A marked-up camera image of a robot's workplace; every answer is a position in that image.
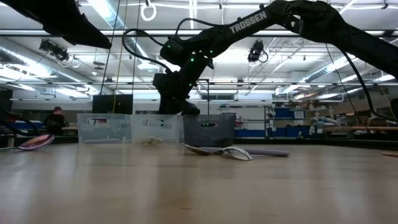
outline overhead camera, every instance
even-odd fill
[[[50,53],[51,56],[55,57],[60,62],[67,62],[69,60],[68,50],[51,43],[49,40],[42,40],[39,50],[44,53]]]
[[[265,61],[260,60],[260,57],[263,53],[267,56],[267,60]],[[268,55],[264,51],[264,44],[262,43],[262,40],[256,40],[253,47],[250,49],[248,61],[252,63],[257,61],[264,63],[268,61]]]

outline white ring handle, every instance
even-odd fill
[[[153,12],[152,16],[150,16],[148,18],[148,17],[145,16],[144,11],[145,11],[146,8],[149,8],[149,7],[153,8],[154,12]],[[143,20],[151,21],[151,20],[153,20],[155,18],[155,16],[156,16],[156,6],[146,6],[146,5],[141,6],[141,17],[142,17]]]

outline purple object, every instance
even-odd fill
[[[7,148],[2,148],[0,150],[20,149],[23,151],[33,151],[43,146],[49,145],[52,141],[54,141],[54,139],[55,139],[54,135],[45,134],[36,138],[32,138],[21,144],[19,147],[7,147]]]
[[[244,149],[250,155],[263,155],[263,156],[283,156],[286,157],[289,155],[288,151],[282,150],[268,150],[268,149]]]

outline dark gray bin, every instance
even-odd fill
[[[185,144],[194,147],[228,147],[234,138],[234,114],[183,116]]]

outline wooden table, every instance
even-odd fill
[[[268,148],[291,155],[248,162],[170,146],[76,144],[1,152],[0,223],[398,222],[398,158]]]

